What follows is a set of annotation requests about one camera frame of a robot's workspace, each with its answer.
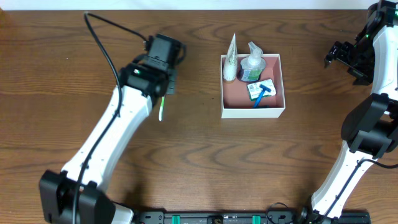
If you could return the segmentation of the white lotion tube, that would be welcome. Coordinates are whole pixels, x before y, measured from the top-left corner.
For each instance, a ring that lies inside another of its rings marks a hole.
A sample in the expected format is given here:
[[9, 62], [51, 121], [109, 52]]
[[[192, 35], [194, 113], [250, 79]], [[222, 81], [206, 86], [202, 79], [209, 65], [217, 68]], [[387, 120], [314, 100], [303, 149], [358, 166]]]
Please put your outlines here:
[[236, 45], [236, 34], [233, 35], [223, 67], [223, 79], [233, 82], [236, 79], [238, 69], [238, 52]]

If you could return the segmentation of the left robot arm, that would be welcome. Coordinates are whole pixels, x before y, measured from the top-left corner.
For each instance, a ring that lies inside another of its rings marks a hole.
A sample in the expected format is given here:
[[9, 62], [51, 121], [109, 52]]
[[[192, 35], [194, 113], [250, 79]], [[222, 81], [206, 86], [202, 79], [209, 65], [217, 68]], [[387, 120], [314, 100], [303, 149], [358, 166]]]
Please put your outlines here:
[[106, 196], [113, 171], [140, 124], [172, 89], [186, 55], [180, 41], [157, 34], [147, 52], [120, 69], [109, 105], [80, 150], [61, 172], [39, 181], [48, 223], [132, 223], [133, 209]]

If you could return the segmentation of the green white toothbrush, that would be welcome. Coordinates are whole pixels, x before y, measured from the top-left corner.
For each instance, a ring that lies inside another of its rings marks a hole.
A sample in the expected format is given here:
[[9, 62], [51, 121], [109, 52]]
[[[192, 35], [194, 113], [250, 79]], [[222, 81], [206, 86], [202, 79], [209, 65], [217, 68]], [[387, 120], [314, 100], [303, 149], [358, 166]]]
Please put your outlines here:
[[165, 102], [165, 96], [162, 97], [162, 100], [161, 100], [161, 103], [160, 103], [160, 108], [159, 108], [159, 121], [162, 121], [162, 120], [163, 120], [164, 102]]

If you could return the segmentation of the clear soap pump bottle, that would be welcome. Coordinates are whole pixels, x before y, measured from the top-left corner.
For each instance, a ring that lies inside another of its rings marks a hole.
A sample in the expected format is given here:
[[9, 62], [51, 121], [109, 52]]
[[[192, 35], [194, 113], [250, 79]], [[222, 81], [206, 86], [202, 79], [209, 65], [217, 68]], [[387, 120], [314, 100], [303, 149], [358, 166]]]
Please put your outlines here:
[[263, 59], [263, 51], [254, 42], [249, 42], [250, 55], [243, 58], [240, 62], [240, 71], [238, 79], [242, 82], [256, 82], [260, 79], [261, 73], [266, 67], [266, 61]]

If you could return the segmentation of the blue disposable razor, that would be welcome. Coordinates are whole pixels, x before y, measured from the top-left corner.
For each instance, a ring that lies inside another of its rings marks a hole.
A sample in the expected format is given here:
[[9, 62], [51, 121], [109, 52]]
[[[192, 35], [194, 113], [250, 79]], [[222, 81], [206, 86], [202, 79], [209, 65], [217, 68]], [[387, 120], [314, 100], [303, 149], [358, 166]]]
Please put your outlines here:
[[255, 102], [253, 104], [253, 108], [257, 108], [259, 106], [262, 98], [264, 97], [265, 92], [270, 93], [272, 91], [269, 87], [267, 87], [267, 86], [265, 86], [263, 84], [260, 84], [259, 87], [261, 89], [261, 92], [255, 98]]

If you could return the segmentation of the green soap bar box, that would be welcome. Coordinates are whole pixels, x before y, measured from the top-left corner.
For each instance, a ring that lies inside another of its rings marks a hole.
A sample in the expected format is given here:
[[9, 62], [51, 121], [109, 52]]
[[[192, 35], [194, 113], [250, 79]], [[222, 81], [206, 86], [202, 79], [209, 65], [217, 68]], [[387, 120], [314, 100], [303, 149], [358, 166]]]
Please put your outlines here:
[[266, 87], [266, 91], [262, 95], [263, 98], [276, 95], [277, 92], [272, 79], [262, 80], [247, 85], [248, 95], [251, 101], [256, 101], [259, 95], [263, 92], [261, 85]]

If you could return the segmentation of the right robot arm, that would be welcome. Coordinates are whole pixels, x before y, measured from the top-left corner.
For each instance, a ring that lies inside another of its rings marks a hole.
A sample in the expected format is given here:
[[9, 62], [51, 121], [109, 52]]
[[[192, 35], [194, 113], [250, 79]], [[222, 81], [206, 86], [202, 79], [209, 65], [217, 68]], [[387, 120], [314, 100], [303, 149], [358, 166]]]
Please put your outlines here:
[[372, 4], [355, 43], [335, 42], [325, 66], [334, 60], [348, 66], [355, 85], [371, 85], [371, 94], [345, 118], [339, 156], [296, 223], [340, 223], [360, 178], [397, 147], [397, 3]]

